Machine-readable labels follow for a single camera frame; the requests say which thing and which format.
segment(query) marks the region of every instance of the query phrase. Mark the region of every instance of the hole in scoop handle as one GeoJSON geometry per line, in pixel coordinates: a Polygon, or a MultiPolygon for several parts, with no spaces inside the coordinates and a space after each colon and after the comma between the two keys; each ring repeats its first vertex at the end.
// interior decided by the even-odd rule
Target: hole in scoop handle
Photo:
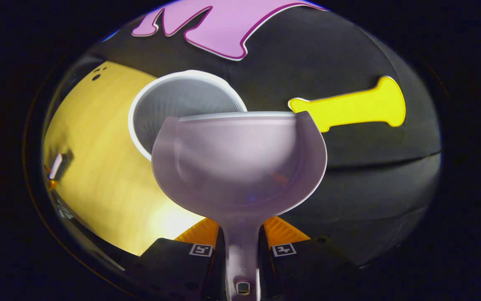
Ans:
{"type": "Polygon", "coordinates": [[[260,301],[258,239],[261,225],[222,227],[228,301],[260,301]]]}

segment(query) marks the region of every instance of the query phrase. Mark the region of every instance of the pink paper cutout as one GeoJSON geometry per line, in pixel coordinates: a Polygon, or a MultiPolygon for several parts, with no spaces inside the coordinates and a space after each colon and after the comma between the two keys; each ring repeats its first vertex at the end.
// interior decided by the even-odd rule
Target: pink paper cutout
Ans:
{"type": "Polygon", "coordinates": [[[155,23],[162,13],[164,34],[173,36],[206,11],[202,21],[185,32],[185,40],[225,59],[240,61],[248,53],[245,42],[252,33],[275,14],[294,6],[326,10],[303,0],[179,0],[150,12],[132,35],[155,34],[159,29],[155,23]]]}

